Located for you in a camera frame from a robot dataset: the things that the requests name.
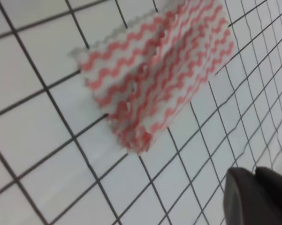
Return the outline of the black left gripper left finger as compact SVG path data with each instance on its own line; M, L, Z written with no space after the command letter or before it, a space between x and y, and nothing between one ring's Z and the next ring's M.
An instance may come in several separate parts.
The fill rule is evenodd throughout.
M282 225L282 199L272 198L244 168L228 169L223 209L228 225Z

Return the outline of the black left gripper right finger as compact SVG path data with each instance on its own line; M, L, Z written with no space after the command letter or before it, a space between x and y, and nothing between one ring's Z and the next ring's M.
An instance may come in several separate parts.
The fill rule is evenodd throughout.
M282 199L282 175L267 167L257 167L255 177L272 198Z

